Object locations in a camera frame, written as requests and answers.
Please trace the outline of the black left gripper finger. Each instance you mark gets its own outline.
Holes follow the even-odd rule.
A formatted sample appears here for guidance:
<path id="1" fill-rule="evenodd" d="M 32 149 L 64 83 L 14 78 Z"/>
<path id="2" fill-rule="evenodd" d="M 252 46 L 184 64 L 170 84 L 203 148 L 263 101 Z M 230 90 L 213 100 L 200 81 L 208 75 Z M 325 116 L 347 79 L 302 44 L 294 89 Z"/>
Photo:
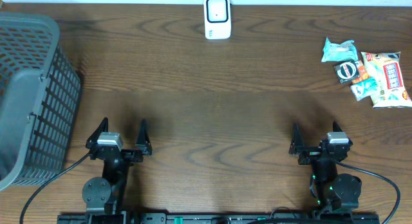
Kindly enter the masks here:
<path id="1" fill-rule="evenodd" d="M 136 146 L 143 155 L 152 155 L 153 148 L 149 139 L 146 119 L 143 119 L 141 122 Z"/>
<path id="2" fill-rule="evenodd" d="M 96 130 L 86 140 L 86 148 L 92 148 L 96 143 L 101 133 L 108 132 L 108 118 L 104 117 Z"/>

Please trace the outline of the small green tissue packet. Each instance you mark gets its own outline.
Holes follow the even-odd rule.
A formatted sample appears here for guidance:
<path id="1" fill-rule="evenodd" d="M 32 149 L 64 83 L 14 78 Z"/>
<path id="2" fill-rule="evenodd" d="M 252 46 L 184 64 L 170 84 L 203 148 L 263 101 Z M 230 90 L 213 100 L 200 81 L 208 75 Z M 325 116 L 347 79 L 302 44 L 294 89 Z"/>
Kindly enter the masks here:
<path id="1" fill-rule="evenodd" d="M 355 96 L 356 101 L 375 95 L 379 90 L 377 81 L 374 78 L 368 78 L 356 84 L 352 84 L 350 89 Z"/>

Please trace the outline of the round black red tin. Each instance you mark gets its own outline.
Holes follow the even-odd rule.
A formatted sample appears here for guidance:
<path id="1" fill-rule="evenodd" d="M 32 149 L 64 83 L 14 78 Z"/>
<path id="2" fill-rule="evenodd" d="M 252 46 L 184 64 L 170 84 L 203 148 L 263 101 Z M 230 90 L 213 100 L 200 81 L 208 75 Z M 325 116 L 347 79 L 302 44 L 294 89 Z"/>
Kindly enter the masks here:
<path id="1" fill-rule="evenodd" d="M 360 77 L 355 61 L 341 62 L 335 65 L 333 69 L 341 84 L 349 83 Z"/>

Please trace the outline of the small orange box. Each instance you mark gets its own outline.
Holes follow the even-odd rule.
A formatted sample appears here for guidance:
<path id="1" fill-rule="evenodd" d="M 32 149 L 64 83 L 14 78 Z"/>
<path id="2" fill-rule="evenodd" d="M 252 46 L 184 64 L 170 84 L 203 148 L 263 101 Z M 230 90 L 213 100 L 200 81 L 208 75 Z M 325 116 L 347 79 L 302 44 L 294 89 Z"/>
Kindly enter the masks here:
<path id="1" fill-rule="evenodd" d="M 366 68 L 365 68 L 365 66 L 363 65 L 363 63 L 362 63 L 361 60 L 356 61 L 356 62 L 355 62 L 355 65 L 356 65 L 356 67 L 357 67 L 357 71 L 358 71 L 358 73 L 359 73 L 359 77 L 357 77 L 356 79 L 353 79 L 353 80 L 351 81 L 353 84 L 362 82 L 362 81 L 364 81 L 364 80 L 366 80 L 366 79 L 368 79 L 368 78 L 370 77 L 370 76 L 368 75 L 368 72 L 366 71 Z"/>

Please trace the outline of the yellow wet wipes pack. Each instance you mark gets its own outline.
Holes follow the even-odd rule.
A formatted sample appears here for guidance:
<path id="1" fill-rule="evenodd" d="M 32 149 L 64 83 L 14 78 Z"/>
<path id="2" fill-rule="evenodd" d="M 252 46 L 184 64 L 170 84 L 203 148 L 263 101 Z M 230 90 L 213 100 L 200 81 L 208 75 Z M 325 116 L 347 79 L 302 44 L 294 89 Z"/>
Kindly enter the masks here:
<path id="1" fill-rule="evenodd" d="M 371 96 L 374 109 L 389 107 L 411 108 L 411 99 L 404 86 L 400 68 L 400 52 L 362 52 L 368 75 L 375 79 L 378 90 Z"/>

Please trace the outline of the green tissue pack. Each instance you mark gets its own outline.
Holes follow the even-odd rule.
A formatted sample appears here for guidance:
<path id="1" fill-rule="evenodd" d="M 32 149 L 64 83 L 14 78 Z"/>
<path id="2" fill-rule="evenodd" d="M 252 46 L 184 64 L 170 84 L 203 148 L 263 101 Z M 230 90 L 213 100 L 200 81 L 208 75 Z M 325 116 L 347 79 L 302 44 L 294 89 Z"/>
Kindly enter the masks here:
<path id="1" fill-rule="evenodd" d="M 354 40 L 344 41 L 341 44 L 330 42 L 326 38 L 321 62 L 358 61 L 357 49 Z"/>

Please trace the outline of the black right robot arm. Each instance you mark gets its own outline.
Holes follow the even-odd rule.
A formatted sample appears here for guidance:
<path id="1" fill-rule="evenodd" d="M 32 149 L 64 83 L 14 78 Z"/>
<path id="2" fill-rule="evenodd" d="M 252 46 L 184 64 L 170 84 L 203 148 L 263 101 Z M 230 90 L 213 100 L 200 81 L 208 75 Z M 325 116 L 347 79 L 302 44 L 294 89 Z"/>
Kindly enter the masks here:
<path id="1" fill-rule="evenodd" d="M 319 206 L 312 215 L 317 219 L 327 214 L 349 214 L 359 207 L 361 179 L 337 172 L 337 164 L 348 157 L 352 145 L 353 142 L 336 122 L 326 138 L 312 147 L 304 143 L 298 125 L 293 125 L 288 153 L 298 156 L 299 165 L 310 165 L 312 168 L 310 191 L 317 198 Z"/>

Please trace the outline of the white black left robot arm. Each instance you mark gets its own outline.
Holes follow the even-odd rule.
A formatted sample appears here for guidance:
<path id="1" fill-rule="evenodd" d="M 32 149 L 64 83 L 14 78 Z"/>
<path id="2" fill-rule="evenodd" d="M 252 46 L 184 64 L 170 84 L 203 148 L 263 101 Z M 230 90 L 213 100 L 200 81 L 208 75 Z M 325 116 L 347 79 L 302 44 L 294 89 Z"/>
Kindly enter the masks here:
<path id="1" fill-rule="evenodd" d="M 86 141 L 91 160 L 102 160 L 102 176 L 90 179 L 82 189 L 86 204 L 87 223 L 126 223 L 130 216 L 122 210 L 129 168 L 152 154 L 152 145 L 147 131 L 147 122 L 142 120 L 136 147 L 125 149 L 119 133 L 108 130 L 108 118 Z"/>

